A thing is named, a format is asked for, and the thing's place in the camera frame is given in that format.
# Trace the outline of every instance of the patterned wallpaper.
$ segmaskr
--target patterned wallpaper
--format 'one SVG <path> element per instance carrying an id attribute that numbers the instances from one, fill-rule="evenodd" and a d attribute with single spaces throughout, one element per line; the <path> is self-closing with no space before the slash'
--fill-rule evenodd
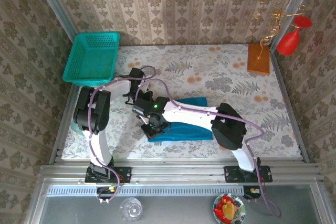
<path id="1" fill-rule="evenodd" d="M 313 26 L 290 57 L 278 56 L 312 161 L 320 164 L 336 209 L 336 0 L 304 0 Z"/>
<path id="2" fill-rule="evenodd" d="M 268 19 L 254 10 L 279 7 L 271 0 L 61 0 L 78 33 L 122 32 L 120 44 L 190 45 L 259 42 Z"/>
<path id="3" fill-rule="evenodd" d="M 71 44 L 46 0 L 0 0 L 0 223 L 21 223 L 70 86 Z"/>

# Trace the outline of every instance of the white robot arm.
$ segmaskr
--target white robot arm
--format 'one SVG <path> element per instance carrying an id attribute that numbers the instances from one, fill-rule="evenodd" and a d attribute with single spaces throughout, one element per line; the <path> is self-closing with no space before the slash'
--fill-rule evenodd
<path id="1" fill-rule="evenodd" d="M 133 68 L 128 76 L 115 78 L 104 90 L 96 93 L 91 110 L 91 136 L 90 157 L 91 164 L 98 173 L 108 176 L 97 158 L 106 166 L 113 167 L 113 157 L 107 145 L 105 128 L 109 119 L 110 101 L 120 97 L 129 97 L 134 101 L 132 111 L 135 112 L 145 123 L 141 126 L 144 134 L 152 139 L 163 133 L 172 122 L 181 122 L 197 125 L 213 132 L 220 146 L 231 150 L 236 157 L 239 167 L 245 171 L 253 172 L 255 162 L 248 151 L 243 138 L 246 134 L 245 123 L 233 119 L 224 119 L 213 115 L 214 113 L 225 114 L 241 118 L 239 114 L 228 104 L 221 103 L 219 107 L 201 107 L 170 101 L 169 98 L 158 97 L 152 99 L 151 92 L 139 92 L 135 100 L 135 94 L 140 85 L 143 72 Z M 77 106 L 74 113 L 74 122 L 87 140 L 90 138 L 88 131 L 88 104 L 94 88 L 83 87 L 81 89 Z"/>

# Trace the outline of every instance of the blue cloth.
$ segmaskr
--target blue cloth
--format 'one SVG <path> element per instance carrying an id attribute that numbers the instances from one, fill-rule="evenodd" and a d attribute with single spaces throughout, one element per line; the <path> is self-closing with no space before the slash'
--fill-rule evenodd
<path id="1" fill-rule="evenodd" d="M 185 98 L 177 100 L 178 102 L 196 105 L 207 106 L 206 97 Z M 153 139 L 148 139 L 149 142 L 163 142 L 163 141 L 189 141 L 189 140 L 212 140 L 212 132 L 191 124 L 173 122 L 170 129 L 164 129 L 164 132 Z"/>

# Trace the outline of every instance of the floral tablecloth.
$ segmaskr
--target floral tablecloth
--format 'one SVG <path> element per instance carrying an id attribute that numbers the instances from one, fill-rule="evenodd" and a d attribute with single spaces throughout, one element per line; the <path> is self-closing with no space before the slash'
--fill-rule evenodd
<path id="1" fill-rule="evenodd" d="M 116 74 L 132 67 L 152 65 L 175 99 L 207 97 L 209 106 L 229 103 L 243 118 L 265 130 L 251 146 L 259 157 L 300 157 L 288 113 L 273 67 L 270 75 L 248 73 L 247 45 L 141 46 L 119 48 Z M 152 70 L 144 72 L 151 75 Z M 154 96 L 166 96 L 159 83 L 151 83 Z M 114 158 L 229 158 L 231 151 L 216 140 L 149 143 L 140 125 L 121 97 L 111 101 L 106 129 Z M 247 127 L 245 137 L 258 131 Z M 69 128 L 63 159 L 89 158 L 85 138 Z"/>

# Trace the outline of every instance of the clear glass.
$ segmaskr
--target clear glass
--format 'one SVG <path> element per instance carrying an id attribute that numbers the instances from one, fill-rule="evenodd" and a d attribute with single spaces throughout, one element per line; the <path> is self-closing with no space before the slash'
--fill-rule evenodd
<path id="1" fill-rule="evenodd" d="M 142 215 L 142 205 L 140 201 L 136 198 L 127 198 L 121 203 L 119 212 L 122 215 L 123 221 L 136 221 Z"/>

